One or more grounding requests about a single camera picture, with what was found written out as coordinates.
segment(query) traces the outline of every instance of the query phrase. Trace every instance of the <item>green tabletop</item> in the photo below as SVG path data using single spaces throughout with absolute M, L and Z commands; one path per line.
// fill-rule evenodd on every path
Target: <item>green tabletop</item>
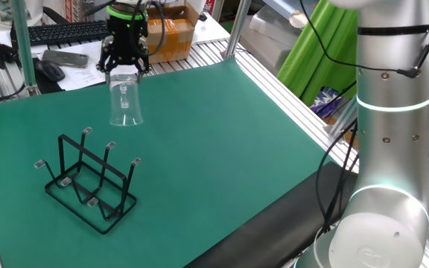
M 183 267 L 317 169 L 322 149 L 235 60 L 144 79 L 144 123 L 109 125 L 107 86 L 0 104 L 0 254 L 5 267 Z M 127 174 L 138 203 L 102 235 L 44 191 L 57 137 Z M 69 166 L 76 159 L 67 158 Z

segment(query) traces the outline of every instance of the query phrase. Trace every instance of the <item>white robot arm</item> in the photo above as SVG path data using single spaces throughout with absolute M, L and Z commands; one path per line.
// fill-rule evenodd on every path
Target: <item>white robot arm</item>
M 358 10 L 357 64 L 411 69 L 429 0 L 329 0 Z M 357 68 L 360 173 L 339 226 L 296 268 L 418 268 L 429 226 L 429 54 L 419 75 Z

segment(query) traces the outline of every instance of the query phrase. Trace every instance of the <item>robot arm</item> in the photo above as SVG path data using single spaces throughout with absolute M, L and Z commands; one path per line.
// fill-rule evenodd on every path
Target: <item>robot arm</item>
M 148 36 L 146 12 L 148 2 L 148 0 L 111 0 L 86 14 L 87 16 L 107 7 L 107 28 L 112 35 L 102 42 L 101 58 L 97 64 L 97 70 L 106 73 L 106 77 L 109 77 L 109 73 L 119 65 L 134 65 L 138 70 L 140 83 L 143 75 L 150 71 L 148 57 L 158 51 L 163 43 L 163 37 L 156 51 L 149 54 L 144 40 Z M 159 9 L 160 17 L 163 18 L 159 3 L 157 1 L 150 3 Z
M 357 64 L 409 69 L 429 0 L 329 0 L 358 10 Z M 414 78 L 357 68 L 360 173 L 338 227 L 296 268 L 417 268 L 429 226 L 429 53 Z

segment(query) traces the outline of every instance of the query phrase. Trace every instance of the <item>glass cup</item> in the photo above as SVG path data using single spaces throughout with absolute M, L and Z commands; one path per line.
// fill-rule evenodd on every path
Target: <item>glass cup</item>
M 135 74 L 113 74 L 110 76 L 111 125 L 129 127 L 143 122 L 137 80 Z

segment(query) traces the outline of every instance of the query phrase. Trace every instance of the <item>smartphone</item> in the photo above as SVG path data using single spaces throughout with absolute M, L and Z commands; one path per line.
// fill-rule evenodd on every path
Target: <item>smartphone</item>
M 84 54 L 46 50 L 44 51 L 42 60 L 48 60 L 61 66 L 85 68 L 89 62 L 89 56 Z

